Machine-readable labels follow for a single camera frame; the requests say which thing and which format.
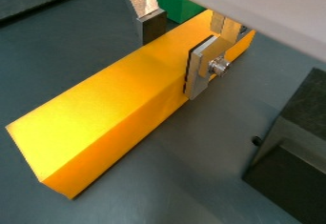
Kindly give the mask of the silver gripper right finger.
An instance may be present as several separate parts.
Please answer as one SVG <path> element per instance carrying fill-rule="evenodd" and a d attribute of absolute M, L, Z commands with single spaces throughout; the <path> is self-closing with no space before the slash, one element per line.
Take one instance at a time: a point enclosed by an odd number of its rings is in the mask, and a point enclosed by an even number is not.
<path fill-rule="evenodd" d="M 183 93 L 189 100 L 204 91 L 212 75 L 223 76 L 231 62 L 224 58 L 225 51 L 236 41 L 241 25 L 227 16 L 212 12 L 211 34 L 188 52 Z"/>

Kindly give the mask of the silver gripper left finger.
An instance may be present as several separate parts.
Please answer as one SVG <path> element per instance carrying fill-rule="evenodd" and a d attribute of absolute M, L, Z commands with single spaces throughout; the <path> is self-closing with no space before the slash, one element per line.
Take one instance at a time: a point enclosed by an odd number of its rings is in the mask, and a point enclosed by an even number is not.
<path fill-rule="evenodd" d="M 167 31 L 167 12 L 159 8 L 156 0 L 125 1 L 133 14 L 140 42 L 145 45 Z"/>

